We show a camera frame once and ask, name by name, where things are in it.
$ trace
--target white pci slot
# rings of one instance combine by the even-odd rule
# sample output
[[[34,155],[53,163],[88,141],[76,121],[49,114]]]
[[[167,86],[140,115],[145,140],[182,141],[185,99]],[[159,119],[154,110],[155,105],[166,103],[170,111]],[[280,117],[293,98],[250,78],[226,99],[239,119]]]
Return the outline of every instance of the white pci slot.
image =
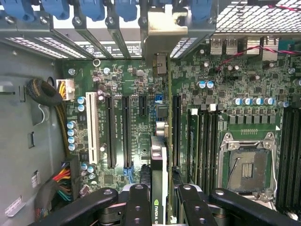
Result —
[[[88,124],[89,163],[97,164],[100,160],[100,150],[98,134],[97,94],[95,92],[86,93],[86,106]]]

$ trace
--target motherboard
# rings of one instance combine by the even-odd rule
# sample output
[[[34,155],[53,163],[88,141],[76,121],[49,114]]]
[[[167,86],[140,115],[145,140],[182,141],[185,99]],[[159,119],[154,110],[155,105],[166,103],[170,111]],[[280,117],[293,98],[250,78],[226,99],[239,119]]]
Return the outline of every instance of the motherboard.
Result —
[[[287,46],[279,42],[279,48]],[[156,124],[170,120],[169,166],[184,183],[206,194],[223,187],[264,201],[275,197],[284,109],[301,92],[301,58],[276,53],[275,60],[263,61],[255,51],[221,64],[231,53],[217,49],[204,42],[171,61],[171,81],[144,61],[64,62],[64,78],[75,86],[75,101],[66,107],[82,186],[121,191],[139,183],[141,167],[151,160],[150,136]]]

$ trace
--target green circuit board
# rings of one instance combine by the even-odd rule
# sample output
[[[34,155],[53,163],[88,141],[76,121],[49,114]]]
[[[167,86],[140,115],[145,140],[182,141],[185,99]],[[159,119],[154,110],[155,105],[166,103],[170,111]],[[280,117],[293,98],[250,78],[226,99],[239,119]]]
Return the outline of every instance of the green circuit board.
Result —
[[[218,185],[218,162],[224,159],[222,166],[222,186],[227,187],[231,171],[230,156],[219,156],[220,145],[226,133],[231,133],[234,140],[261,140],[271,132],[276,144],[276,163],[278,168],[278,156],[280,150],[280,138],[282,128],[283,108],[278,106],[279,101],[290,101],[292,93],[301,93],[300,88],[293,84],[293,81],[300,74],[300,57],[289,57],[288,55],[278,55],[273,68],[265,68],[260,56],[245,55],[231,60],[223,65],[220,70],[220,62],[228,58],[227,55],[210,55],[210,46],[204,44],[200,48],[208,54],[199,54],[199,51],[191,53],[187,58],[179,61],[172,61],[171,67],[171,91],[172,96],[179,97],[180,116],[178,136],[179,169],[184,183],[194,183],[208,192],[212,187]],[[226,71],[228,65],[236,70]],[[294,67],[296,73],[289,74],[288,68]],[[75,70],[74,75],[69,75],[68,70]],[[104,69],[109,69],[110,73],[105,75]],[[114,97],[114,121],[117,160],[113,169],[108,167],[107,153],[101,152],[94,179],[89,179],[88,175],[81,178],[82,185],[89,185],[92,190],[97,190],[103,186],[109,186],[121,191],[124,185],[130,182],[139,182],[140,168],[143,164],[150,163],[150,136],[155,132],[156,123],[156,100],[161,98],[164,104],[168,102],[166,95],[166,78],[155,77],[152,69],[148,68],[144,61],[102,61],[99,67],[94,67],[91,61],[68,61],[63,64],[64,78],[72,79],[75,82],[75,100],[84,97],[86,92],[96,92],[103,90],[107,95]],[[252,76],[259,76],[259,79],[252,81]],[[98,82],[93,81],[93,77],[98,77]],[[211,89],[199,87],[199,82],[212,81],[214,87]],[[141,116],[139,111],[139,97],[143,96],[147,101],[146,116]],[[123,118],[122,118],[122,97],[129,97],[131,105],[131,147],[132,162],[134,163],[133,181],[124,174],[123,155]],[[267,97],[273,99],[273,104],[267,105],[239,105],[234,104],[235,98],[244,99]],[[78,123],[77,143],[78,148],[72,154],[79,154],[81,163],[87,160],[87,122],[82,120],[83,112],[78,111],[78,103],[66,102],[67,118]],[[210,105],[215,105],[216,111],[208,113]],[[107,140],[106,133],[106,112],[105,104],[98,103],[99,139],[100,144]],[[197,109],[196,115],[191,115],[191,110]],[[203,140],[207,139],[209,151],[206,156],[200,154],[199,150]],[[173,144],[173,154],[175,154],[175,144]],[[265,154],[264,189],[270,186],[271,156],[261,150],[260,154]],[[208,175],[207,181],[212,180],[209,185],[205,185],[206,170],[214,172],[215,176]]]

